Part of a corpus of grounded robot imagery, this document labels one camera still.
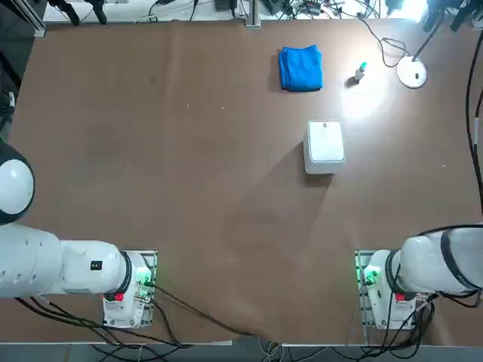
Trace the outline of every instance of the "blue towel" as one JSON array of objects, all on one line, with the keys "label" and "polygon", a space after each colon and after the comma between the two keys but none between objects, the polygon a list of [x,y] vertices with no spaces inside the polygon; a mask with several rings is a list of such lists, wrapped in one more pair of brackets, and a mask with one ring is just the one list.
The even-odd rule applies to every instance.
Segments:
[{"label": "blue towel", "polygon": [[278,55],[281,87],[293,92],[322,88],[322,54],[317,45],[305,49],[284,47]]}]

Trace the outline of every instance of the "gray floor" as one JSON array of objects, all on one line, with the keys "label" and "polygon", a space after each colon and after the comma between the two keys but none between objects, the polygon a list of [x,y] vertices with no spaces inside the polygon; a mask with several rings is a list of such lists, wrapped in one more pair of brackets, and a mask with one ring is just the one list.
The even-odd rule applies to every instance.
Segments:
[{"label": "gray floor", "polygon": [[[45,9],[45,0],[41,0],[40,5],[36,5],[38,12],[43,13]],[[21,77],[25,72],[26,64],[29,58],[33,44],[33,31],[20,19],[16,18],[10,11],[0,5],[0,50],[9,59],[11,65]],[[5,87],[9,91],[17,94],[15,86],[10,79],[5,79]],[[170,351],[171,348],[154,345],[152,346],[159,353]],[[111,351],[108,346],[101,346],[106,351]],[[337,348],[338,351],[348,356],[360,356],[359,348]],[[293,360],[309,356],[318,348],[290,348]],[[139,351],[125,350],[116,354],[123,358],[137,359]],[[103,355],[95,351],[89,345],[0,345],[0,361],[1,362],[31,362],[31,361],[48,361],[48,362],[85,362],[98,361]],[[148,351],[143,351],[143,358],[152,357]],[[168,361],[259,361],[264,359],[264,355],[258,347],[256,339],[243,338],[233,342],[232,346],[196,346],[184,351],[177,351],[175,354],[167,357]],[[278,360],[279,356],[271,358],[272,361]],[[377,358],[380,362],[396,360],[390,354],[385,354]],[[337,356],[329,348],[322,353],[310,359],[310,361],[322,360],[344,360]],[[417,356],[413,359],[415,362],[426,361],[454,361],[469,362],[483,360],[483,348],[435,348],[422,347]],[[291,361],[288,349],[285,349],[283,361]]]},{"label": "gray floor", "polygon": [[[158,353],[165,353],[169,348],[164,346],[151,346]],[[105,351],[111,351],[112,348],[103,346]],[[319,348],[308,347],[291,347],[290,352],[292,359],[288,353],[288,348],[284,350],[284,362],[296,361],[305,356],[309,356]],[[338,347],[338,351],[347,356],[360,356],[361,350],[353,347]],[[139,355],[138,350],[119,351],[116,356],[123,358],[131,358],[137,360]],[[32,361],[48,361],[48,362],[86,362],[98,361],[102,358],[102,354],[95,351],[89,345],[3,345],[0,346],[0,359],[3,362],[32,362]],[[412,359],[414,362],[470,362],[481,360],[483,356],[483,348],[436,348],[436,347],[422,347],[418,354]],[[148,351],[142,351],[142,358],[150,358],[152,354]],[[258,344],[253,339],[243,339],[235,341],[233,346],[196,346],[185,351],[177,351],[166,360],[169,362],[176,361],[202,361],[202,362],[218,362],[218,361],[232,361],[232,362],[262,362],[264,359],[262,351]],[[279,355],[271,358],[271,361],[278,362]],[[326,348],[323,352],[310,359],[311,362],[316,361],[342,361],[341,357],[337,356],[332,350]],[[385,354],[377,358],[380,362],[388,362],[397,360],[390,354]]]}]

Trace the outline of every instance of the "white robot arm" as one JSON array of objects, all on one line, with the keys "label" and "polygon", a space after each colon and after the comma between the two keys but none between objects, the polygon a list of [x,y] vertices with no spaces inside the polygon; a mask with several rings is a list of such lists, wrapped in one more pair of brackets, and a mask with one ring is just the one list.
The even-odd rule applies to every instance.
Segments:
[{"label": "white robot arm", "polygon": [[483,288],[483,229],[460,227],[409,238],[400,250],[378,250],[364,270],[374,322],[398,329],[417,293],[466,294]]},{"label": "white robot arm", "polygon": [[152,323],[156,254],[102,241],[60,241],[14,224],[29,208],[35,180],[27,160],[0,142],[0,298],[103,294],[104,323],[139,328]]}]

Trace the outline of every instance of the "white box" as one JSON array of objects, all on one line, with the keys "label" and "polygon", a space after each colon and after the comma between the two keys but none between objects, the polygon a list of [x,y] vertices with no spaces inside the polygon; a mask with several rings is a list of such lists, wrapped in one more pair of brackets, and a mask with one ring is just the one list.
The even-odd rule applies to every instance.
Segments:
[{"label": "white box", "polygon": [[312,174],[336,173],[344,162],[342,127],[336,121],[309,121],[303,140],[305,171]]}]

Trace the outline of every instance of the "tabletop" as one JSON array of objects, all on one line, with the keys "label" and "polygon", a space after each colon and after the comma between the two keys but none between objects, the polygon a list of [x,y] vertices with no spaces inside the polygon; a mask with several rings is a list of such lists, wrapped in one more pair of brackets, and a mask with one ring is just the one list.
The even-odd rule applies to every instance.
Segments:
[{"label": "tabletop", "polygon": [[[426,37],[410,20],[369,24],[411,52]],[[364,343],[355,250],[481,220],[464,124],[477,37],[443,26],[421,54],[427,83],[410,90],[358,20],[49,26],[14,117],[12,144],[36,177],[20,223],[157,249],[160,285],[240,330],[276,342]],[[322,52],[324,87],[281,90],[278,52],[311,44]],[[399,55],[386,49],[388,63]],[[362,61],[367,75],[347,87]],[[482,84],[480,70],[473,105]],[[343,125],[346,160],[334,176],[304,172],[311,119]],[[101,320],[99,296],[54,300]],[[0,303],[2,341],[97,341]],[[180,340],[234,337],[160,303]],[[438,302],[424,342],[481,345],[482,321],[481,309]],[[167,338],[159,315],[142,332]]]}]

